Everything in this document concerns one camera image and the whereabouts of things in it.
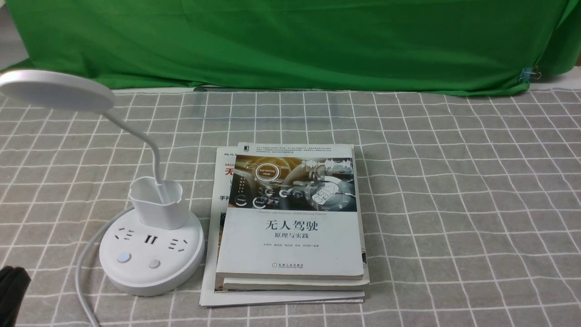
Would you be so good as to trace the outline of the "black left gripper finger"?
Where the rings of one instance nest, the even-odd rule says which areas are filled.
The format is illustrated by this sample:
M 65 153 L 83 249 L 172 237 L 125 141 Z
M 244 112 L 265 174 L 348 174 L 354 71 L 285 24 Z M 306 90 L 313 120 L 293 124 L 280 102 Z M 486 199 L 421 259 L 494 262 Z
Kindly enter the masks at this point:
M 0 271 L 0 325 L 14 327 L 21 303 L 31 282 L 23 267 L 3 267 Z

